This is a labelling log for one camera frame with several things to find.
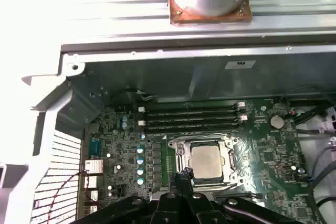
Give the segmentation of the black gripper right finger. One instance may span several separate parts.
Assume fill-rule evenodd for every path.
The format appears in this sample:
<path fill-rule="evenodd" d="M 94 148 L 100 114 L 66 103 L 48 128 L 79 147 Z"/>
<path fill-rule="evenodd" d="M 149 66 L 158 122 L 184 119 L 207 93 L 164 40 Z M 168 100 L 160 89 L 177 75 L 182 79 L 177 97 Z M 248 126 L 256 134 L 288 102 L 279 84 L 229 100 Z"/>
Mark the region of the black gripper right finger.
<path fill-rule="evenodd" d="M 193 170 L 186 170 L 186 202 L 196 223 L 299 223 L 240 197 L 230 196 L 218 204 L 192 189 Z"/>

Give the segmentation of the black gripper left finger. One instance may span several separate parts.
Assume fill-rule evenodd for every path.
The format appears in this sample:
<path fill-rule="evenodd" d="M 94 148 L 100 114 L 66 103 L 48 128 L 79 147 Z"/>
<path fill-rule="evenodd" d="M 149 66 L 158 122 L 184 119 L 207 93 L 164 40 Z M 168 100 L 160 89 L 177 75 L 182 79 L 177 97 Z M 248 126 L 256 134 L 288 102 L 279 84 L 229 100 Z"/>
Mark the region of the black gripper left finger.
<path fill-rule="evenodd" d="M 75 223 L 180 223 L 187 172 L 176 173 L 171 190 L 150 201 L 131 196 L 84 216 Z"/>

